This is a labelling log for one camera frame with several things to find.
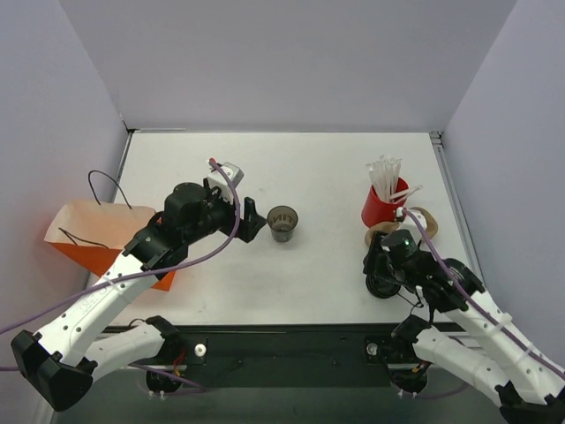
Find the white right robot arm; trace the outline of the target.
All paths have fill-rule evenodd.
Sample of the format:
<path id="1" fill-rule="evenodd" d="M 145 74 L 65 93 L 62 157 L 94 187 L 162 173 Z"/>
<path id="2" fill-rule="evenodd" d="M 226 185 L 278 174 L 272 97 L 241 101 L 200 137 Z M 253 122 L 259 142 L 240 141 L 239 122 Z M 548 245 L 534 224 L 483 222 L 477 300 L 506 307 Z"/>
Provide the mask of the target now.
<path id="1" fill-rule="evenodd" d="M 388 299 L 401 289 L 416 295 L 430 314 L 459 325 L 481 352 L 444 335 L 433 323 L 410 314 L 392 332 L 391 348 L 401 360 L 418 360 L 413 382 L 436 365 L 481 392 L 507 423 L 562 423 L 564 369 L 516 327 L 480 279 L 462 262 L 423 250 L 409 230 L 370 231 L 363 273 L 370 293 Z"/>

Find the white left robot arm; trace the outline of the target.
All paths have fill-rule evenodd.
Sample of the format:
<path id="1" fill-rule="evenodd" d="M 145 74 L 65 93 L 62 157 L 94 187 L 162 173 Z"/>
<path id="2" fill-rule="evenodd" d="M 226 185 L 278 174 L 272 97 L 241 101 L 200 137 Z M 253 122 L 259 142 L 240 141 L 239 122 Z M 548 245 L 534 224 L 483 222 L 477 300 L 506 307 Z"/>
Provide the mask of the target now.
<path id="1" fill-rule="evenodd" d="M 252 241 L 267 220 L 231 180 L 182 183 L 137 231 L 96 284 L 55 320 L 11 341 L 19 372 L 57 412 L 76 405 L 93 383 L 135 361 L 168 363 L 179 352 L 177 329 L 161 316 L 105 340 L 107 326 L 142 292 L 187 260 L 190 245 L 214 234 Z"/>

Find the brown cardboard cup carrier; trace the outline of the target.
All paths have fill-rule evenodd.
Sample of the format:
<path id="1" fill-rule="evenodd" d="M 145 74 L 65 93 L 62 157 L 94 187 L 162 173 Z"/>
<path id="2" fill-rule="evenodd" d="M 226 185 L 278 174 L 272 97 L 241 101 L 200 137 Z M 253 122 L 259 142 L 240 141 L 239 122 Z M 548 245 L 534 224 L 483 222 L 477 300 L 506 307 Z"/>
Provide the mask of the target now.
<path id="1" fill-rule="evenodd" d="M 409 208 L 409 211 L 416 216 L 421 226 L 426 231 L 428 238 L 432 239 L 439 230 L 439 225 L 437 224 L 434 217 L 424 208 L 421 207 L 412 207 Z M 397 230 L 406 229 L 409 230 L 411 233 L 412 238 L 418 245 L 422 240 L 421 233 L 414 224 L 414 222 L 409 218 L 404 218 L 401 222 L 397 221 L 385 221 L 381 223 L 377 223 L 370 227 L 367 232 L 365 233 L 365 245 L 369 247 L 373 240 L 373 235 L 375 232 L 381 232 L 385 234 L 392 233 Z"/>

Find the black cup lid on table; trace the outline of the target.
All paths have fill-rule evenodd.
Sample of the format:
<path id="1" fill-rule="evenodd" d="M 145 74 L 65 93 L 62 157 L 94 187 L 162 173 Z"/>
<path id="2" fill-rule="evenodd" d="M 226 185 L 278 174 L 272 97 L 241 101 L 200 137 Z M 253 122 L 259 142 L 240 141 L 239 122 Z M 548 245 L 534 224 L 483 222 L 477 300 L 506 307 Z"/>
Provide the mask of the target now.
<path id="1" fill-rule="evenodd" d="M 367 290 L 378 299 L 390 299 L 400 290 L 402 285 L 393 277 L 367 275 L 365 278 Z"/>

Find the red straw holder cup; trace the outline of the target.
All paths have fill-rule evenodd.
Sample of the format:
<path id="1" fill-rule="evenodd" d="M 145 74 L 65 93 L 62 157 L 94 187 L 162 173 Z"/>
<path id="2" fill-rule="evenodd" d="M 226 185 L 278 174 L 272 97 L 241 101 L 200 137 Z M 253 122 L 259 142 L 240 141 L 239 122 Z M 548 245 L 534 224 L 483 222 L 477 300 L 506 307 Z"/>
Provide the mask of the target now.
<path id="1" fill-rule="evenodd" d="M 361 211 L 361 220 L 368 228 L 378 223 L 392 222 L 396 216 L 395 211 L 403 206 L 405 202 L 386 203 L 380 199 L 373 186 L 370 185 L 365 205 Z"/>

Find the orange paper bag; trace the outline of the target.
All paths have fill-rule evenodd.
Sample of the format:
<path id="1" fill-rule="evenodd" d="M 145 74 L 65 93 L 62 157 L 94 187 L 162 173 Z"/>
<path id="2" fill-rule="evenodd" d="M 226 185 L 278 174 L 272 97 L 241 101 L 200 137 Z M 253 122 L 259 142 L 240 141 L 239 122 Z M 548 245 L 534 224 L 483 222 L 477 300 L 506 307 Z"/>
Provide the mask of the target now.
<path id="1" fill-rule="evenodd" d="M 69 201 L 56 214 L 44 241 L 94 275 L 102 276 L 154 214 L 153 208 L 145 206 Z"/>

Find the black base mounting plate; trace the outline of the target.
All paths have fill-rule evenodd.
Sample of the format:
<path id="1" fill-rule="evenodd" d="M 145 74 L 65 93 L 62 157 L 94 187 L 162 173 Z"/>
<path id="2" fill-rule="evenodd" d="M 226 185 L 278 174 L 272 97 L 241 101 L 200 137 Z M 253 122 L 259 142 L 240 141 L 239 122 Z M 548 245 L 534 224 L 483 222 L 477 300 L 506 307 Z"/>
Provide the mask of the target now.
<path id="1" fill-rule="evenodd" d="M 171 367 L 206 389 L 373 388 L 421 391 L 427 368 L 391 324 L 181 326 L 179 345 L 147 366 Z"/>

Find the aluminium frame rail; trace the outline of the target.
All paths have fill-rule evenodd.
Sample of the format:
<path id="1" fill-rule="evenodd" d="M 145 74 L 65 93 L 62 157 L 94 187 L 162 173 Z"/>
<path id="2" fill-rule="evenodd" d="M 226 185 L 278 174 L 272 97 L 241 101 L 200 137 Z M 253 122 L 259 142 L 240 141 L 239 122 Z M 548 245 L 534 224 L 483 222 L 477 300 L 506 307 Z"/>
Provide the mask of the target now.
<path id="1" fill-rule="evenodd" d="M 135 328 L 93 342 L 83 353 L 54 351 L 56 363 L 64 368 L 91 375 L 95 380 L 127 367 L 138 360 L 154 357 L 162 338 L 148 329 Z"/>

